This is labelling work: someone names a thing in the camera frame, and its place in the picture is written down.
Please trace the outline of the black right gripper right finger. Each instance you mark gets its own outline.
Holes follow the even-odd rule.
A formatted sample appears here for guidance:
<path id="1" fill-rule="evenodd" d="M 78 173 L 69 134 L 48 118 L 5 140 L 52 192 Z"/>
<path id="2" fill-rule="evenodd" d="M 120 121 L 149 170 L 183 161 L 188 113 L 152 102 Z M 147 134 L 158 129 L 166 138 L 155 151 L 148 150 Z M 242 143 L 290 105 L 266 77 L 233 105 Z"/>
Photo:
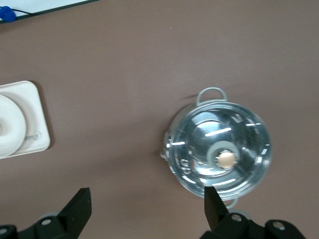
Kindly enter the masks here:
<path id="1" fill-rule="evenodd" d="M 293 224 L 283 220 L 268 220 L 256 224 L 241 213 L 229 212 L 214 187 L 204 188 L 204 211 L 210 230 L 202 239 L 304 239 Z"/>

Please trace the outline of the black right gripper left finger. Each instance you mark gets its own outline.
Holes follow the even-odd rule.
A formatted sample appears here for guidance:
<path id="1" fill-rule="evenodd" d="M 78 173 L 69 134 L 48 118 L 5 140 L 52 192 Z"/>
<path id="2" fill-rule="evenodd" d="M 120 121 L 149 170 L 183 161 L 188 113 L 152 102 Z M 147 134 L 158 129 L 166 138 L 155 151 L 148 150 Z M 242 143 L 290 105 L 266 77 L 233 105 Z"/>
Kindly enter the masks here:
<path id="1" fill-rule="evenodd" d="M 56 216 L 44 217 L 20 232 L 14 225 L 1 225 L 0 237 L 2 239 L 77 239 L 91 214 L 90 189 L 81 188 Z"/>

